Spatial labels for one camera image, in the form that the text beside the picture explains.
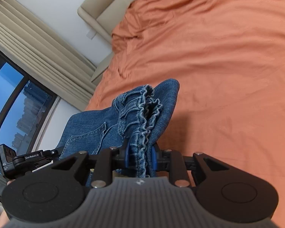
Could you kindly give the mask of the blue denim jeans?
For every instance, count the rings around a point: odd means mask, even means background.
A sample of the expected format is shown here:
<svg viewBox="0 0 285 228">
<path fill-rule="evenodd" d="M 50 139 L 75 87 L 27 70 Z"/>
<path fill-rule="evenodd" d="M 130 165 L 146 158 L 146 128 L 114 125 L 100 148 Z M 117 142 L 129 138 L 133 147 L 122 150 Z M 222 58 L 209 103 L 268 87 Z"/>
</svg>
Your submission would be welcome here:
<svg viewBox="0 0 285 228">
<path fill-rule="evenodd" d="M 78 151 L 98 154 L 127 140 L 131 177 L 156 175 L 152 146 L 166 130 L 177 102 L 180 84 L 167 79 L 153 88 L 138 86 L 120 94 L 104 110 L 74 114 L 68 120 L 57 148 L 59 159 Z"/>
</svg>

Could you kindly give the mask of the white wall switch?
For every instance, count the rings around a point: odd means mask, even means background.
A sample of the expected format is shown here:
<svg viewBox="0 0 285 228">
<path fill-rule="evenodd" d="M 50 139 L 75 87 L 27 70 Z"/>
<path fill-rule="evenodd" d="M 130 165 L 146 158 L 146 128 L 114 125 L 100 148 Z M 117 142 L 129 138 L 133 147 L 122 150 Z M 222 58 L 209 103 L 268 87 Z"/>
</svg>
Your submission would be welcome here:
<svg viewBox="0 0 285 228">
<path fill-rule="evenodd" d="M 90 30 L 88 31 L 88 33 L 86 34 L 86 36 L 87 36 L 90 40 L 92 40 L 92 39 L 95 37 L 96 34 L 97 34 L 96 31 L 94 31 L 93 29 L 90 29 Z"/>
</svg>

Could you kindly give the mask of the dark framed window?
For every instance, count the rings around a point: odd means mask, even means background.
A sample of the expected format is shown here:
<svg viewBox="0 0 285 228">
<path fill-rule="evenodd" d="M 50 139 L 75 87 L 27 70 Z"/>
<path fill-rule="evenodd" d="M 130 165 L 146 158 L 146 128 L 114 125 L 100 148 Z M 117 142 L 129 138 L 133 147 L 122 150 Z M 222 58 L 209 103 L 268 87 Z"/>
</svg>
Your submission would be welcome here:
<svg viewBox="0 0 285 228">
<path fill-rule="evenodd" d="M 32 152 L 57 95 L 0 51 L 0 144 Z M 0 200 L 6 184 L 0 173 Z"/>
</svg>

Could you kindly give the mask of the orange duvet cover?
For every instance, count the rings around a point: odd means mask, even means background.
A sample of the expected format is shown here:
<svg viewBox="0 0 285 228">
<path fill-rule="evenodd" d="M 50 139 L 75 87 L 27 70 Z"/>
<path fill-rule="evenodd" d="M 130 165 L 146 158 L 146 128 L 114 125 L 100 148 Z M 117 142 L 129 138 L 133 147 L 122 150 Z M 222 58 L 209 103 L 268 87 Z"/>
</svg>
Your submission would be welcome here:
<svg viewBox="0 0 285 228">
<path fill-rule="evenodd" d="M 158 144 L 204 152 L 270 182 L 285 227 L 285 0 L 135 0 L 112 32 L 114 57 L 89 102 L 180 83 Z"/>
</svg>

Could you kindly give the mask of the beige upholstered headboard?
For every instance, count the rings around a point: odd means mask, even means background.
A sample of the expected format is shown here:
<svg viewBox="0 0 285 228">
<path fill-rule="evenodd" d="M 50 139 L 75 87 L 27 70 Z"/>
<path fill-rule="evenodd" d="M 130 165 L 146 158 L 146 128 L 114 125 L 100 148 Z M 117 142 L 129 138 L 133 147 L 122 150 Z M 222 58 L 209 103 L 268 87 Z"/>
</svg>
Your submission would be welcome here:
<svg viewBox="0 0 285 228">
<path fill-rule="evenodd" d="M 85 0 L 78 8 L 78 15 L 111 44 L 112 30 L 123 19 L 132 1 L 134 0 Z"/>
</svg>

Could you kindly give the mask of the beige curtain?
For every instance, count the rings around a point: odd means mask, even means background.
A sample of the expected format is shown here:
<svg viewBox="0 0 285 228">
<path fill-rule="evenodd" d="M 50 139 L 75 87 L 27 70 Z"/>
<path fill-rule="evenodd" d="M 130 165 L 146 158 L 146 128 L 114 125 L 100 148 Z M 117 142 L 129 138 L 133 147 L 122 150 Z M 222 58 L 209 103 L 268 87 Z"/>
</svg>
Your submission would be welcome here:
<svg viewBox="0 0 285 228">
<path fill-rule="evenodd" d="M 0 49 L 68 103 L 87 107 L 95 66 L 16 0 L 0 0 Z"/>
</svg>

